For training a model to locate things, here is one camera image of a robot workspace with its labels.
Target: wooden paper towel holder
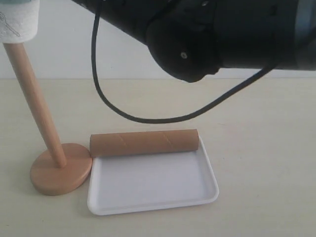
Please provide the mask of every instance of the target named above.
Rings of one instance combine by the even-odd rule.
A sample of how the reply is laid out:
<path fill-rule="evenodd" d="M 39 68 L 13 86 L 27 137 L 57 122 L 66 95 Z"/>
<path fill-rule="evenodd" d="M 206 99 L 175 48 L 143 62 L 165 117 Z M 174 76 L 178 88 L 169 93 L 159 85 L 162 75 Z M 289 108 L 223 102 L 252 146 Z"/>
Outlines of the wooden paper towel holder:
<path fill-rule="evenodd" d="M 89 175 L 92 167 L 90 152 L 79 144 L 60 143 L 24 45 L 4 43 L 3 46 L 47 146 L 47 151 L 31 167 L 31 182 L 44 195 L 69 193 L 79 187 Z"/>

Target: paper towel roll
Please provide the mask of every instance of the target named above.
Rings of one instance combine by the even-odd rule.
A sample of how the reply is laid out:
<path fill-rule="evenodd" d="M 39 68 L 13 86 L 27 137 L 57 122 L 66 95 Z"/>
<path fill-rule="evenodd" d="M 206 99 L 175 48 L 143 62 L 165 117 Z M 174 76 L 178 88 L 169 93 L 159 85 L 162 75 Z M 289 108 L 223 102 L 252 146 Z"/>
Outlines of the paper towel roll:
<path fill-rule="evenodd" d="M 23 43 L 38 32 L 40 0 L 0 0 L 0 42 Z"/>

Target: black cable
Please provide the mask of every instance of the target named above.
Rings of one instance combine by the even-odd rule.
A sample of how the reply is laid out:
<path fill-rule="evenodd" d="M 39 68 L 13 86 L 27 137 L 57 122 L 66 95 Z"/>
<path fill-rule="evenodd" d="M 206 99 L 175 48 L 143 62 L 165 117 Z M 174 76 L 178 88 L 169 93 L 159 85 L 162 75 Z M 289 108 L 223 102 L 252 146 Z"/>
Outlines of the black cable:
<path fill-rule="evenodd" d="M 204 106 L 203 108 L 201 108 L 201 109 L 199 109 L 199 110 L 197 110 L 197 111 L 195 111 L 195 112 L 193 112 L 191 114 L 184 115 L 184 116 L 179 116 L 179 117 L 174 117 L 174 118 L 158 118 L 158 119 L 139 118 L 139 117 L 135 117 L 135 116 L 129 115 L 129 114 L 125 113 L 124 111 L 120 110 L 115 105 L 113 105 L 106 98 L 106 96 L 103 94 L 102 89 L 101 89 L 100 84 L 99 84 L 99 79 L 98 79 L 98 74 L 97 74 L 97 66 L 96 66 L 96 42 L 97 42 L 97 34 L 98 34 L 99 21 L 100 21 L 103 1 L 104 0 L 99 0 L 98 1 L 98 5 L 96 7 L 95 18 L 94 18 L 93 31 L 92 31 L 91 63 L 92 63 L 93 81 L 94 81 L 95 88 L 96 88 L 100 98 L 102 99 L 102 101 L 110 109 L 112 109 L 114 112 L 116 112 L 117 114 L 121 115 L 122 117 L 124 117 L 124 118 L 126 118 L 128 120 L 131 120 L 131 121 L 134 121 L 134 122 L 139 122 L 139 123 L 162 124 L 162 123 L 183 122 L 183 121 L 187 121 L 187 120 L 193 119 L 193 118 L 195 118 L 197 116 L 200 116 L 200 115 L 206 113 L 207 111 L 211 110 L 215 106 L 219 105 L 223 101 L 225 101 L 228 98 L 230 98 L 231 96 L 235 95 L 237 92 L 239 92 L 239 91 L 243 90 L 244 88 L 246 88 L 247 86 L 253 84 L 258 79 L 262 78 L 263 76 L 265 76 L 266 74 L 271 72 L 274 68 L 277 67 L 279 62 L 282 61 L 282 58 L 280 58 L 280 59 L 276 60 L 275 62 L 272 62 L 270 65 L 264 67 L 259 72 L 257 72 L 253 76 L 249 77 L 248 79 L 246 79 L 242 83 L 238 84 L 237 86 L 235 86 L 231 90 L 227 91 L 226 93 L 224 93 L 223 95 L 221 95 L 220 97 L 218 97 L 217 99 L 215 99 L 214 101 L 209 103 L 208 105 Z M 316 28 L 314 28 L 311 31 L 310 35 L 305 40 L 303 40 L 303 41 L 301 41 L 299 43 L 297 49 L 301 49 L 301 48 L 307 46 L 315 38 L 316 38 Z"/>

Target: paper towel roll core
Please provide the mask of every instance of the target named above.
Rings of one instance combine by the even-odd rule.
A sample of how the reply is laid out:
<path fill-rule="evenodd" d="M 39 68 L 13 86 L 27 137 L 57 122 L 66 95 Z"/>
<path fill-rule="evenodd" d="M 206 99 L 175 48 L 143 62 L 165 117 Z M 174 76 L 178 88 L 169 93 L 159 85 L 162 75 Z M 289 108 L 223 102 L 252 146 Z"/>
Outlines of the paper towel roll core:
<path fill-rule="evenodd" d="M 198 131 L 170 130 L 94 134 L 90 137 L 92 157 L 141 155 L 196 151 Z"/>
<path fill-rule="evenodd" d="M 0 42 L 23 43 L 38 32 L 40 0 L 0 0 Z"/>

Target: screw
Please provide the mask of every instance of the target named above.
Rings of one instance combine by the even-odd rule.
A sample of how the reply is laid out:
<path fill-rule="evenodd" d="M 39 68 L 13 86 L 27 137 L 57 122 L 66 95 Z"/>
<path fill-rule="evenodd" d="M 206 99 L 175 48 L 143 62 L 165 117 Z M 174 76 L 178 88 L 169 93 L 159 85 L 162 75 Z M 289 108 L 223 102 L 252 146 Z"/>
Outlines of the screw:
<path fill-rule="evenodd" d="M 202 6 L 206 6 L 206 5 L 208 5 L 208 1 L 202 2 Z"/>
<path fill-rule="evenodd" d="M 181 58 L 183 58 L 183 59 L 187 59 L 188 58 L 188 55 L 187 55 L 187 53 L 186 52 L 181 52 Z"/>

